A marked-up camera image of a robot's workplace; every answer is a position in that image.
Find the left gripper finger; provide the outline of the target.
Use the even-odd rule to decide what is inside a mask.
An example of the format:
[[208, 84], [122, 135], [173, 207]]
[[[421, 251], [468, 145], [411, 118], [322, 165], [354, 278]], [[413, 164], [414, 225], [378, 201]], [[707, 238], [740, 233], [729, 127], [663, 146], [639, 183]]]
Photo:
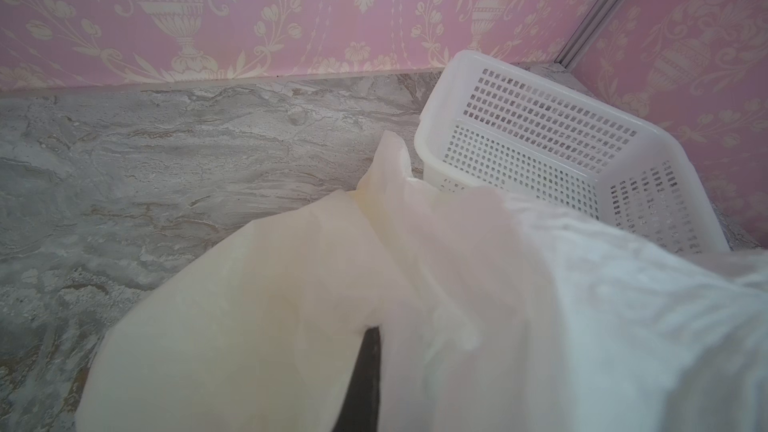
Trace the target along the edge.
[[378, 327], [365, 331], [333, 432], [376, 432], [382, 345]]

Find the white plastic bag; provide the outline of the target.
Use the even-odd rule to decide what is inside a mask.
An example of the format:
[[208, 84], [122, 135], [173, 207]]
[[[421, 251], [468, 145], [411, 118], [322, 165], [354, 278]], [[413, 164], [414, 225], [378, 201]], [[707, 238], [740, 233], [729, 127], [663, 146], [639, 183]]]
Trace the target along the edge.
[[767, 256], [670, 253], [411, 173], [243, 226], [106, 334], [80, 431], [329, 431], [367, 331], [381, 431], [763, 431]]

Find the white perforated plastic basket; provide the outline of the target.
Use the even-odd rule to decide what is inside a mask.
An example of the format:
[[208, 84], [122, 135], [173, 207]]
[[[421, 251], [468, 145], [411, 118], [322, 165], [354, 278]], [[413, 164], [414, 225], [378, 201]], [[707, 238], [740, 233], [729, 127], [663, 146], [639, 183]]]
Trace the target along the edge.
[[425, 180], [566, 206], [677, 254], [729, 245], [682, 145], [663, 129], [490, 56], [458, 53], [414, 137]]

